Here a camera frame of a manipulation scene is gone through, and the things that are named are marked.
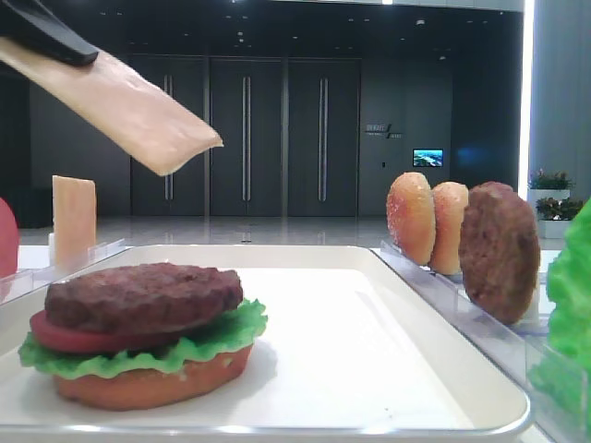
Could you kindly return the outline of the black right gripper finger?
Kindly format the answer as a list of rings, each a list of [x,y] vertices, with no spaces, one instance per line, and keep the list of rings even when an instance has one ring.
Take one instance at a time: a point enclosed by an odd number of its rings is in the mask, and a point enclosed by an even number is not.
[[[1,36],[71,66],[88,66],[99,54],[41,1],[2,0]]]

